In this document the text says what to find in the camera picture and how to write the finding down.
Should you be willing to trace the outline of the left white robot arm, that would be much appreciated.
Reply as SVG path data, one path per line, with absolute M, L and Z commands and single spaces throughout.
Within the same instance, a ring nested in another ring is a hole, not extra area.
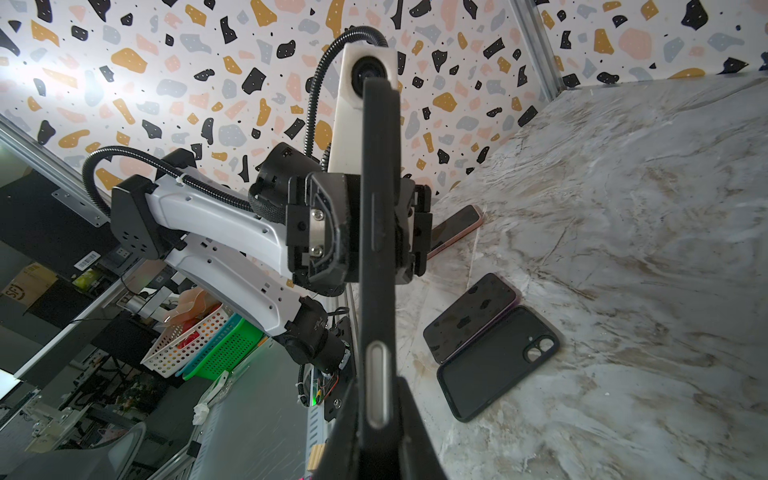
M 395 288 L 424 272 L 429 191 L 400 174 L 400 155 L 367 143 L 359 173 L 325 170 L 280 144 L 247 194 L 200 174 L 193 154 L 122 146 L 156 170 L 118 183 L 102 205 L 116 238 L 163 260 L 279 342 L 299 363 L 339 371 L 358 354 L 367 376 L 395 371 Z

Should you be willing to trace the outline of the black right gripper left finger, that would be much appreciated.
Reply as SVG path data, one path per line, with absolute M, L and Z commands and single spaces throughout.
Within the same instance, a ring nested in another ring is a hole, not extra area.
M 315 480 L 358 480 L 361 479 L 361 389 L 354 380 L 344 397 L 344 404 L 337 422 L 325 444 L 318 468 L 313 474 Z

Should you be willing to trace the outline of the large black phone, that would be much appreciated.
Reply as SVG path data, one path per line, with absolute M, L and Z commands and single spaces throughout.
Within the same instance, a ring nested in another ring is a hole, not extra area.
M 488 273 L 438 315 L 423 331 L 435 362 L 442 365 L 503 313 L 520 303 L 518 290 Z

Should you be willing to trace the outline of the black phone case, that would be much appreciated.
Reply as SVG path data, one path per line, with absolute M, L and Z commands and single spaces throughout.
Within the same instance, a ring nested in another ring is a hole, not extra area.
M 537 312 L 520 305 L 503 314 L 437 370 L 454 418 L 467 423 L 547 362 L 560 339 Z

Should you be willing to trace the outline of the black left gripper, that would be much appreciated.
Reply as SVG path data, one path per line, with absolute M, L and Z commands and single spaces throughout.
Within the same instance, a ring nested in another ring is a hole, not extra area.
M 431 189 L 400 180 L 395 197 L 395 283 L 425 273 L 430 250 Z M 322 296 L 339 296 L 359 281 L 361 177 L 311 172 L 288 182 L 286 244 L 293 282 Z

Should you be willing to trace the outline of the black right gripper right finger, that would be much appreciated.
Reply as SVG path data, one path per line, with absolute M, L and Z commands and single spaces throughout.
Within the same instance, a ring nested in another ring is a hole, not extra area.
M 398 442 L 399 478 L 446 480 L 407 381 L 398 377 L 396 386 L 401 425 Z

